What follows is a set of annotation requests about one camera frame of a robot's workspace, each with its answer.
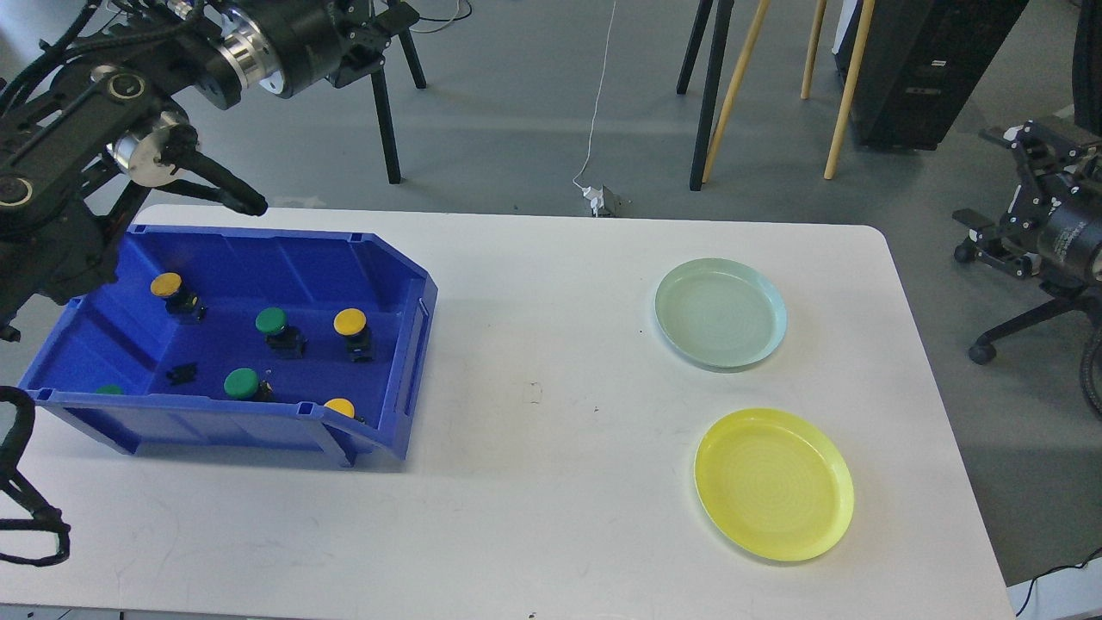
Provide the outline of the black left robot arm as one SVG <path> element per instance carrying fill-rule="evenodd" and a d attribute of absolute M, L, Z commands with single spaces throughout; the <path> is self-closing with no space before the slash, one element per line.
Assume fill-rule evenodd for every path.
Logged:
<path fill-rule="evenodd" d="M 371 77 L 391 182 L 400 180 L 383 51 L 418 20 L 390 1 L 142 1 L 62 39 L 3 91 L 3 340 L 33 295 L 64 308 L 17 387 L 3 388 L 3 493 L 25 511 L 3 537 L 71 526 L 19 471 L 36 409 L 122 454 L 153 444 L 323 454 L 349 467 L 406 458 L 436 285 L 378 236 L 137 225 L 153 189 L 258 216 L 264 197 L 201 152 L 174 95 L 218 109 L 261 84 L 290 97 Z"/>

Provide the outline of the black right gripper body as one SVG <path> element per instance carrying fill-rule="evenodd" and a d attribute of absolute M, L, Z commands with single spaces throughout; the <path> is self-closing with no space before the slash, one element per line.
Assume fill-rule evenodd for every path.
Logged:
<path fill-rule="evenodd" d="M 1025 121 L 1009 146 L 1027 246 L 1070 278 L 1099 283 L 1099 135 L 1063 119 Z"/>

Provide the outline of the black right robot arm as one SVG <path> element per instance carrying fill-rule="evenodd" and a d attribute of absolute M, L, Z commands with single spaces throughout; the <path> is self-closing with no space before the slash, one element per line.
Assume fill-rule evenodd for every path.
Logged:
<path fill-rule="evenodd" d="M 1082 1 L 1072 52 L 1072 117 L 1037 117 L 981 134 L 1012 154 L 1018 184 L 996 222 L 974 209 L 953 213 L 969 229 L 953 251 L 958 263 L 980 260 L 1019 279 L 1050 270 L 1099 285 L 1099 3 Z"/>

